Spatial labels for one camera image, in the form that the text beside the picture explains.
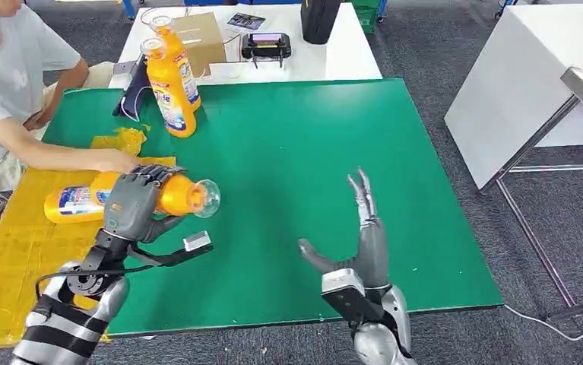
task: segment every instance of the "gray carpet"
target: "gray carpet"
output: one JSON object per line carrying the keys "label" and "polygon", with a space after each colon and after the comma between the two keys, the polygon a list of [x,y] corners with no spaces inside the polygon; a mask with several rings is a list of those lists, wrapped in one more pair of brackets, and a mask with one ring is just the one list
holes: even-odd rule
{"label": "gray carpet", "polygon": [[[90,63],[116,60],[130,28],[118,5],[30,4]],[[443,122],[494,26],[496,8],[492,0],[391,0],[387,20],[369,42],[383,75],[407,82],[504,301],[542,316],[562,308],[558,293],[503,197],[495,189],[487,195],[477,191]],[[583,148],[535,151],[528,162],[566,158],[583,160]],[[583,300],[583,172],[509,176],[506,181],[569,289]],[[565,341],[503,308],[413,316],[412,325],[413,352],[421,364],[583,365],[583,341]],[[577,334],[583,331],[583,316],[557,325]],[[0,363],[9,354],[0,350]],[[97,348],[92,363],[360,362],[347,327],[336,322],[119,339]]]}

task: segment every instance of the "clear bottle cap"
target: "clear bottle cap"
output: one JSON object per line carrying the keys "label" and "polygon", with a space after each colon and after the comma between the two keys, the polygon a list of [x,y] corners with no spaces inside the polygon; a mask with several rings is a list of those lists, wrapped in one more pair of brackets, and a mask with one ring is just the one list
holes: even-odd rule
{"label": "clear bottle cap", "polygon": [[160,29],[164,27],[170,29],[170,24],[173,22],[173,19],[167,15],[160,15],[158,17],[154,17],[151,22],[151,28],[153,32],[159,33]]}
{"label": "clear bottle cap", "polygon": [[160,59],[166,54],[166,44],[161,38],[148,38],[141,44],[141,52],[147,57]]}
{"label": "clear bottle cap", "polygon": [[197,181],[190,189],[188,204],[194,215],[211,217],[220,207],[220,187],[209,179]]}

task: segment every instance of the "humanoid robot arm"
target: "humanoid robot arm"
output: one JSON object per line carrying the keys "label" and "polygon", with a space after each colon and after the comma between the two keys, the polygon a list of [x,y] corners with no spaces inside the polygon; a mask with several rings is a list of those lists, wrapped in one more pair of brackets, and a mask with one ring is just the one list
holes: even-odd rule
{"label": "humanoid robot arm", "polygon": [[[182,249],[170,255],[152,255],[139,249],[176,226],[182,217],[153,219],[160,187],[180,170],[161,165],[138,167],[121,175],[106,203],[103,228],[82,262],[68,262],[51,279],[25,320],[27,330],[14,349],[12,364],[86,363],[109,322],[119,313],[128,296],[124,276],[155,266],[173,266],[213,249],[206,232],[184,240]],[[130,255],[144,266],[125,268]],[[92,309],[74,304],[81,295],[97,301]]]}
{"label": "humanoid robot arm", "polygon": [[354,348],[368,365],[416,365],[410,354],[410,320],[405,298],[388,281],[388,243],[376,215],[369,179],[359,168],[361,183],[347,180],[356,195],[360,218],[358,254],[333,262],[320,255],[308,240],[300,251],[322,275],[322,297],[349,322]]}

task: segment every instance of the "detergent bottle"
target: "detergent bottle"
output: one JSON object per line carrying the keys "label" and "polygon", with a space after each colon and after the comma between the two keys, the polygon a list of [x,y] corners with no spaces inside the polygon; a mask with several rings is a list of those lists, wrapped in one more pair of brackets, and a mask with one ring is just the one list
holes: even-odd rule
{"label": "detergent bottle", "polygon": [[[45,216],[56,224],[101,221],[119,173],[100,173],[90,186],[59,189],[45,199]],[[181,173],[160,188],[155,213],[208,218],[220,207],[220,188],[209,179],[192,182]]]}
{"label": "detergent bottle", "polygon": [[103,206],[92,199],[89,186],[58,189],[45,198],[45,216],[56,224],[103,219]]}
{"label": "detergent bottle", "polygon": [[195,111],[201,105],[201,98],[197,90],[197,83],[195,83],[195,76],[192,74],[188,53],[182,41],[177,37],[172,22],[170,17],[162,15],[151,21],[151,28],[166,43],[166,58],[177,65],[184,91],[193,111]]}
{"label": "detergent bottle", "polygon": [[166,57],[161,38],[149,38],[141,44],[147,59],[147,75],[166,130],[179,138],[192,135],[197,128],[192,105],[185,95],[179,69]]}

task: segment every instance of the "robot finger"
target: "robot finger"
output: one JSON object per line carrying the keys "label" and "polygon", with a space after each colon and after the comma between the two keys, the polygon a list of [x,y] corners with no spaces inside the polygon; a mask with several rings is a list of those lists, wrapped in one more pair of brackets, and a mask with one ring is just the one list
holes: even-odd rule
{"label": "robot finger", "polygon": [[336,264],[331,259],[319,254],[308,240],[304,238],[298,240],[298,247],[303,257],[321,273],[325,274],[336,270]]}
{"label": "robot finger", "polygon": [[358,166],[358,175],[360,176],[360,181],[363,182],[363,189],[365,190],[365,200],[367,201],[367,206],[369,207],[369,215],[371,217],[376,217],[376,203],[374,202],[374,197],[372,196],[372,187],[369,184],[369,177],[365,174],[365,171]]}
{"label": "robot finger", "polygon": [[366,221],[369,220],[369,207],[367,206],[367,200],[365,197],[365,190],[361,188],[356,181],[354,181],[351,175],[347,175],[347,181],[352,186],[354,193],[356,195],[356,205],[358,206],[358,218],[360,219],[360,225],[363,226]]}

